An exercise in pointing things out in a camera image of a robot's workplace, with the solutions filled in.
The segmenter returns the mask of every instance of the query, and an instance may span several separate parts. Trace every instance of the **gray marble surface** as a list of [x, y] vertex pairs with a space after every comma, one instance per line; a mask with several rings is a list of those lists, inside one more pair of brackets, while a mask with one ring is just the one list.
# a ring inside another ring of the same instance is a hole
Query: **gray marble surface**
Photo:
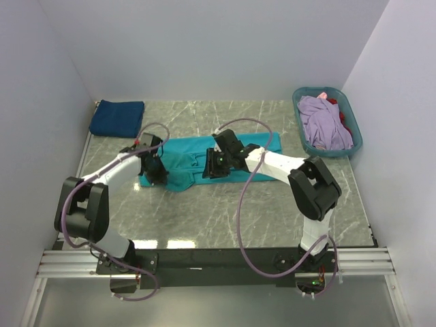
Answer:
[[[172, 138], [210, 135], [220, 124], [238, 117], [267, 123], [281, 136], [283, 154], [307, 157], [289, 101], [146, 102], [143, 124], [159, 121]], [[252, 122], [235, 123], [236, 133], [261, 132]], [[162, 138], [158, 127], [149, 132]], [[92, 136], [82, 175], [112, 160], [133, 140]], [[330, 220], [340, 246], [372, 246], [371, 231], [348, 158], [325, 159], [343, 195]], [[145, 248], [237, 247], [235, 212], [242, 183], [197, 185], [181, 193], [163, 187], [141, 187], [127, 181], [110, 199], [110, 226]], [[243, 203], [241, 225], [247, 247], [296, 246], [302, 235], [302, 215], [290, 187], [279, 181], [252, 183]]]

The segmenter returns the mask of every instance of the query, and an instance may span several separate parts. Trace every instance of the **wrinkled teal cloth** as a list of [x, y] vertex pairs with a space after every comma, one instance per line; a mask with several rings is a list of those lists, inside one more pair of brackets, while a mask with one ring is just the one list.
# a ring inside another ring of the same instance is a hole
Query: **wrinkled teal cloth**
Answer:
[[[264, 146], [268, 141], [269, 133], [239, 134], [237, 137], [244, 145], [253, 143]], [[202, 177], [206, 165], [206, 149], [214, 146], [215, 140], [212, 136], [170, 139], [163, 146], [164, 153], [161, 157], [165, 169], [169, 172], [166, 189], [181, 192], [194, 184], [245, 182], [249, 177], [249, 173], [242, 170], [233, 170], [229, 176], [223, 178], [210, 179]], [[274, 133], [268, 150], [281, 153], [278, 133]], [[262, 174], [256, 174], [253, 178], [254, 182], [273, 180], [273, 178]], [[151, 186], [145, 176], [140, 176], [139, 181], [141, 186]]]

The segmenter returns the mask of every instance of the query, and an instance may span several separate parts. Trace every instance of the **purple cloth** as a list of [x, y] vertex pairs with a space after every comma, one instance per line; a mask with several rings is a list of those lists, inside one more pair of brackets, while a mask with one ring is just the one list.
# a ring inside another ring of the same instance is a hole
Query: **purple cloth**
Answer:
[[353, 139], [339, 118], [339, 106], [326, 99], [301, 97], [298, 103], [306, 140], [319, 149], [345, 150]]

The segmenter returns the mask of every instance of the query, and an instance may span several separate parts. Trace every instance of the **blue towel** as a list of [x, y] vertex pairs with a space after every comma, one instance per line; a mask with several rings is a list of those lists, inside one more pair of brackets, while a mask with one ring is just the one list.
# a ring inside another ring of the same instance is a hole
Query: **blue towel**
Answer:
[[141, 128], [144, 102], [109, 102], [102, 100], [89, 125], [98, 136], [135, 138]]
[[[269, 133], [239, 134], [238, 139], [244, 144], [259, 144], [264, 146], [269, 138]], [[213, 148], [215, 140], [212, 136], [195, 138], [172, 138], [163, 147], [162, 163], [170, 173], [166, 189], [181, 192], [190, 188], [193, 184], [211, 183], [237, 183], [245, 182], [249, 173], [242, 170], [233, 170], [223, 178], [203, 178], [203, 170], [206, 165], [206, 149]], [[281, 153], [280, 136], [274, 133], [269, 151]], [[273, 181], [274, 179], [262, 174], [256, 174], [253, 181]], [[140, 176], [141, 186], [150, 186], [145, 176]]]

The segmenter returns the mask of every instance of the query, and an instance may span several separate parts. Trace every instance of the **red cloth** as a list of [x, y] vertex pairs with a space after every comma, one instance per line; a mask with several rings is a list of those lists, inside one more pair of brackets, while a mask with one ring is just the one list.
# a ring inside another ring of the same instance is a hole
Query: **red cloth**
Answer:
[[[338, 101], [336, 101], [336, 99], [333, 99], [333, 98], [327, 99], [327, 101], [330, 102], [331, 104], [338, 104]], [[349, 132], [349, 134], [351, 136], [353, 136], [351, 129], [348, 128], [347, 125], [345, 124], [345, 115], [341, 111], [339, 111], [339, 118], [341, 120], [342, 125], [345, 127], [345, 129]]]

